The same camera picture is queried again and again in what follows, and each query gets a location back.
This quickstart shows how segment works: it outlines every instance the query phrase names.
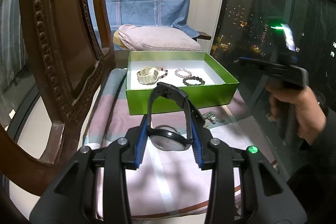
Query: black gripper frame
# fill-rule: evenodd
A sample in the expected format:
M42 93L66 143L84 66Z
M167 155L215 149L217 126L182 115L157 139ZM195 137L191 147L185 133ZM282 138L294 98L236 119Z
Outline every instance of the black gripper frame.
M104 167L104 223L131 224L125 169L137 169L147 142L147 117L130 128L125 139L86 153L79 150L53 180L30 214L32 224L98 224L95 218L95 174ZM258 151L239 150L213 139L193 117L193 151L202 170L212 169L205 224L303 224L301 204L275 169ZM239 167L241 218L234 221L234 175Z

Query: beaded bracelet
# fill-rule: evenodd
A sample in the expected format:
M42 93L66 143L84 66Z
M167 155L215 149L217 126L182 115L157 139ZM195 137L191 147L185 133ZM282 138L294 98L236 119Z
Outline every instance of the beaded bracelet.
M180 71L184 71L184 72L186 72L188 75L181 75L181 74L179 74ZM177 70L175 71L175 75L176 75L177 77L180 77L180 78L186 78L186 77L188 77L188 76L191 76L192 74L191 74L190 71L188 71L188 70L186 70L186 69L177 69Z
M186 80L197 80L199 82L201 82L200 84L194 84L194 85L204 85L205 81L202 78L199 78L198 76L187 76L186 78L183 79L183 84L187 85L187 86L194 86L193 84L189 84L186 82Z
M165 71L165 74L160 75L160 76L159 76L159 79L162 79L163 77L166 77L166 76L168 75L168 70L166 70L166 69L158 68L157 70L158 70L158 71Z

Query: white watch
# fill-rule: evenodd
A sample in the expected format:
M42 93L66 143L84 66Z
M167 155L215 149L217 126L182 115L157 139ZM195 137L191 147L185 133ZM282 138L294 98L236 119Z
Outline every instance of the white watch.
M152 85L159 78L159 71L154 67L145 67L137 73L138 81L144 85Z

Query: green indicator light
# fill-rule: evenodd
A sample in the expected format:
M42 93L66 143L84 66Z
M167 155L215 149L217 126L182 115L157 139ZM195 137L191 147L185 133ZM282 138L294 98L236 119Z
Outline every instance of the green indicator light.
M252 153L252 154L255 154L258 152L258 148L256 146L250 146L248 148L249 152Z
M282 31L285 29L284 27L273 27L273 26L271 26L271 28L275 30L282 30Z

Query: wall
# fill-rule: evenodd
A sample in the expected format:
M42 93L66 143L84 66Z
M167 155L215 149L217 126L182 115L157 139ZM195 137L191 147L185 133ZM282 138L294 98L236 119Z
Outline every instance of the wall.
M211 36L211 40L197 39L202 52L210 53L221 6L222 0L190 0L187 25Z

